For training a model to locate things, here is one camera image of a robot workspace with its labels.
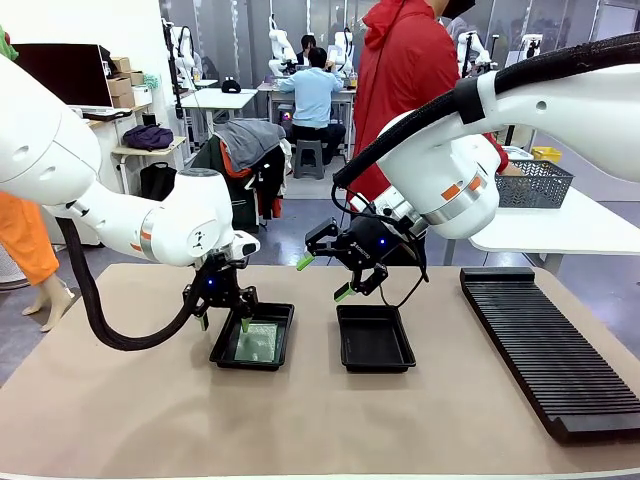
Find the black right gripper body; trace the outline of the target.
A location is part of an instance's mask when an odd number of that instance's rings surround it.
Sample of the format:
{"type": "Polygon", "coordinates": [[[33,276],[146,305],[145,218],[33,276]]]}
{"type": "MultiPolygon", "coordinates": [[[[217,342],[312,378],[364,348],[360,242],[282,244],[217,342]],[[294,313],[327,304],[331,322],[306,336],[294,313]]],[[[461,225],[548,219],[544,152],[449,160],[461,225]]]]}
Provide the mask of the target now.
{"type": "Polygon", "coordinates": [[[349,227],[334,240],[334,257],[348,269],[373,269],[390,266],[392,253],[401,246],[401,239],[384,222],[365,216],[351,216],[349,227]]]}

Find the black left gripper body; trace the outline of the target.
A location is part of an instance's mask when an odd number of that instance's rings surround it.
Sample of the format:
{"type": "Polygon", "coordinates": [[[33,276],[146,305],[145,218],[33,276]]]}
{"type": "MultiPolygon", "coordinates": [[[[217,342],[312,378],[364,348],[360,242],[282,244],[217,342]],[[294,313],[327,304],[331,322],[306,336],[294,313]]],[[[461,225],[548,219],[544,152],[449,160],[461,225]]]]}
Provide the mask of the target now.
{"type": "Polygon", "coordinates": [[[210,308],[236,308],[241,300],[237,269],[224,254],[209,255],[200,268],[199,298],[210,308]]]}

